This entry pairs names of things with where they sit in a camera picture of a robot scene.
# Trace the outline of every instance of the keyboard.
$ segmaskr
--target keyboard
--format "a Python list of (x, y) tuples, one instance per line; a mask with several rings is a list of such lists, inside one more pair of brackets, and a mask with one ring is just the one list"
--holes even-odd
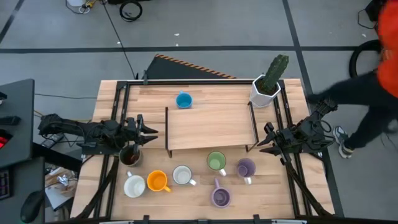
[(11, 178), (8, 169), (0, 170), (0, 200), (11, 197)]

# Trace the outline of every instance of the blue cup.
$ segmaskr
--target blue cup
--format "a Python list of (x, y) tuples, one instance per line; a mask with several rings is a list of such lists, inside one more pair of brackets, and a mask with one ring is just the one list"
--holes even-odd
[(175, 99), (175, 102), (180, 109), (189, 109), (192, 106), (192, 96), (189, 95), (188, 93), (184, 93), (182, 90), (180, 91), (180, 94), (178, 94), (177, 98)]

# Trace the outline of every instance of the potted cactus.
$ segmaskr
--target potted cactus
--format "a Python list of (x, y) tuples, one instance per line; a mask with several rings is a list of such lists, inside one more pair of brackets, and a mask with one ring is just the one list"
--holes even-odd
[(258, 108), (268, 106), (277, 96), (280, 92), (278, 80), (284, 73), (288, 63), (289, 56), (276, 56), (269, 66), (267, 73), (260, 75), (253, 81), (250, 93), (250, 101), (253, 106)]

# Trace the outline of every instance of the black-and-orange striped board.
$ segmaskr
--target black-and-orange striped board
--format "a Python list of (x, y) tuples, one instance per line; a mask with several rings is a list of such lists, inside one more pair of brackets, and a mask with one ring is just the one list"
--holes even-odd
[(236, 78), (200, 65), (157, 54), (147, 69), (148, 79)]

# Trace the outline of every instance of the orange shirt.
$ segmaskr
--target orange shirt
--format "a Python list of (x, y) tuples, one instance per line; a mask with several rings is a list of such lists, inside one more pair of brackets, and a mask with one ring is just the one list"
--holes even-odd
[(377, 77), (380, 85), (398, 98), (398, 0), (388, 1), (381, 12), (379, 35), (388, 52), (379, 65)]

